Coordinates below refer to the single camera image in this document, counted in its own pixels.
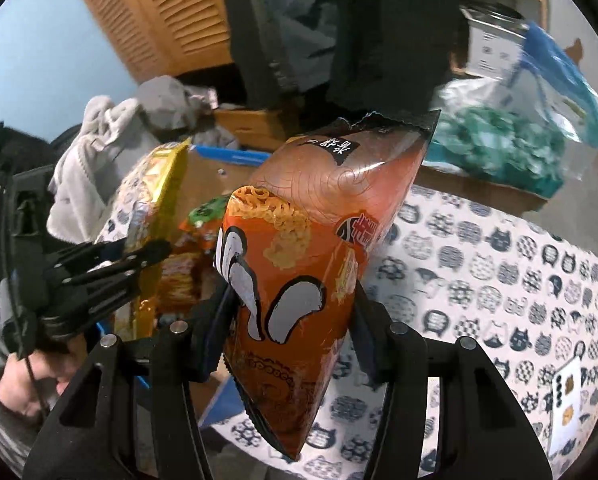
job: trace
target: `orange snack package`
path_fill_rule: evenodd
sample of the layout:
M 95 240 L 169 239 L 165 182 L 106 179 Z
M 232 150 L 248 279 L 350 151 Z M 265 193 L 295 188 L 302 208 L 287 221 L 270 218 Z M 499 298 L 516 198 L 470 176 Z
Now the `orange snack package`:
M 231 195 L 215 267 L 243 306 L 224 348 L 253 423 L 297 459 L 348 329 L 355 284 L 423 161 L 438 112 L 290 139 Z

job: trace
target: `metal screw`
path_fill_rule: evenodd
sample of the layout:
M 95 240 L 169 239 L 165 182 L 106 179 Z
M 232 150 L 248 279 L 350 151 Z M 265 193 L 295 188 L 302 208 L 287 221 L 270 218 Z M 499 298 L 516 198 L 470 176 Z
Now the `metal screw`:
M 101 338 L 100 343 L 103 348 L 110 348 L 116 344 L 116 335 L 107 334 Z
M 173 332 L 175 334 L 183 334 L 186 330 L 188 330 L 188 323 L 181 319 L 173 322 L 170 325 L 170 332 Z
M 477 341 L 475 341 L 472 337 L 462 337 L 459 340 L 459 344 L 466 350 L 474 350 L 477 348 Z
M 402 323 L 401 321 L 394 321 L 390 323 L 390 332 L 394 335 L 404 335 L 408 332 L 408 325 L 406 323 Z

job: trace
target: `wooden closet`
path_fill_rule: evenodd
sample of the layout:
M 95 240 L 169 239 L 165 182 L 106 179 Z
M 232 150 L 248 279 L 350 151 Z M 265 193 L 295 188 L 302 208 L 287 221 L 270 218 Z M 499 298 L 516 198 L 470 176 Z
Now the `wooden closet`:
M 137 82 L 233 62 L 223 0 L 85 0 Z

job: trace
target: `gray sleeve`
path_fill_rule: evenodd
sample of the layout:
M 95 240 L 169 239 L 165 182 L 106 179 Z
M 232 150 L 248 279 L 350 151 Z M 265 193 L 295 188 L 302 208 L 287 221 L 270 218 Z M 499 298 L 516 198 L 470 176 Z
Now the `gray sleeve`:
M 0 379 L 3 369 L 0 368 Z M 29 420 L 0 403 L 0 458 L 19 477 L 40 429 L 40 420 Z

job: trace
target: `white tablecloth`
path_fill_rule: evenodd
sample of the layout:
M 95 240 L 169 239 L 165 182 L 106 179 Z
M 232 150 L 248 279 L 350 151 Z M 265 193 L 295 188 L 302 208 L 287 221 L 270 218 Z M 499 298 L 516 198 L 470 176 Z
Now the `white tablecloth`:
M 598 418 L 597 257 L 524 220 L 412 186 L 363 283 L 393 319 L 426 337 L 448 342 L 462 335 L 476 338 L 546 452 L 552 436 L 551 381 L 556 370 L 578 356 L 579 425 L 573 439 L 549 457 L 554 477 L 577 458 Z M 296 463 L 273 450 L 245 413 L 214 427 L 275 468 L 310 480 L 361 480 L 385 392 L 365 382 L 346 339 Z M 438 380 L 429 381 L 428 397 L 420 475 L 434 469 Z

